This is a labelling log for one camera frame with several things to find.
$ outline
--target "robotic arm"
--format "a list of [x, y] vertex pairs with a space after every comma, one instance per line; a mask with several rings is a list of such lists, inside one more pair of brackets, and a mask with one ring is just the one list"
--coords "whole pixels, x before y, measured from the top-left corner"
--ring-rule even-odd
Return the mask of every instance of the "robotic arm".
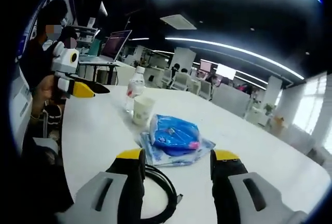
[[[300, 224], [307, 215], [285, 206], [280, 192], [257, 173], [248, 173], [238, 156], [211, 151], [212, 195], [218, 224]], [[145, 179], [143, 149], [124, 151], [76, 195], [59, 214], [62, 223], [149, 223], [140, 220]]]
[[78, 66], [79, 52], [67, 49], [63, 42], [59, 42], [53, 50], [51, 70], [55, 72], [57, 87], [67, 97], [94, 97], [96, 93], [109, 93], [109, 90], [97, 82], [79, 78], [75, 75]]

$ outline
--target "laptop screen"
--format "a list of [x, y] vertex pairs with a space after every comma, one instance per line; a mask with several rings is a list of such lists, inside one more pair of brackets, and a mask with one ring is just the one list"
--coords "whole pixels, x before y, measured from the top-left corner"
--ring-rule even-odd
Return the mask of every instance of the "laptop screen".
[[112, 32], [101, 54], [116, 60], [116, 57], [132, 31]]

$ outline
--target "white chair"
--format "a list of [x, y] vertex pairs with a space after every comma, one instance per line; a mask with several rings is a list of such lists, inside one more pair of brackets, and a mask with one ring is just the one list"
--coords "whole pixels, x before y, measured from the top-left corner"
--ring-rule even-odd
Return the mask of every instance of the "white chair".
[[201, 90], [201, 82], [198, 81], [192, 81], [190, 92], [198, 95]]
[[162, 76], [162, 87], [166, 88], [172, 81], [172, 71], [168, 68], [164, 69], [164, 75]]
[[199, 92], [199, 96], [208, 101], [211, 99], [211, 83], [201, 80], [201, 91]]
[[190, 76], [187, 73], [176, 72], [171, 89], [187, 91], [190, 84]]

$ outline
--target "black hair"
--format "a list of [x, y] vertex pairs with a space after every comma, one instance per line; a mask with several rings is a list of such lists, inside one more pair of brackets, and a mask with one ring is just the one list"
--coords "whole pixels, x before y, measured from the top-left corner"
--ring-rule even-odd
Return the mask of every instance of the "black hair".
[[52, 0], [43, 9], [57, 22], [61, 22], [68, 12], [67, 4], [64, 0]]
[[77, 39], [77, 34], [75, 31], [75, 28], [72, 26], [66, 26], [62, 29], [61, 31], [61, 35], [58, 39], [58, 41], [65, 41], [68, 38], [73, 38], [73, 39]]
[[67, 4], [64, 0], [53, 0], [37, 15], [37, 36], [46, 31], [46, 25], [60, 25], [68, 12]]
[[245, 92], [246, 94], [251, 95], [253, 93], [254, 87], [250, 84], [246, 85], [246, 88], [244, 89], [243, 92]]

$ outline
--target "white table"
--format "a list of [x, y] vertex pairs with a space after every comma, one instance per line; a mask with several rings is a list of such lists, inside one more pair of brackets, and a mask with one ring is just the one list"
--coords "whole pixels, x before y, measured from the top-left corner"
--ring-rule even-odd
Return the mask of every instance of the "white table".
[[[77, 190], [99, 171], [105, 171], [115, 156], [138, 147], [134, 137], [141, 131], [122, 107], [126, 87], [109, 86], [110, 94], [67, 101], [62, 129], [62, 153], [69, 190]], [[238, 154], [249, 172], [257, 172], [282, 194], [292, 210], [309, 213], [330, 184], [327, 172], [294, 148], [264, 130], [192, 93], [150, 89], [156, 100], [154, 113], [172, 115], [196, 123], [201, 134], [216, 148]], [[217, 223], [210, 157], [186, 167], [161, 169], [184, 195], [170, 223]], [[166, 206], [166, 194], [146, 179], [142, 217], [158, 214]]]

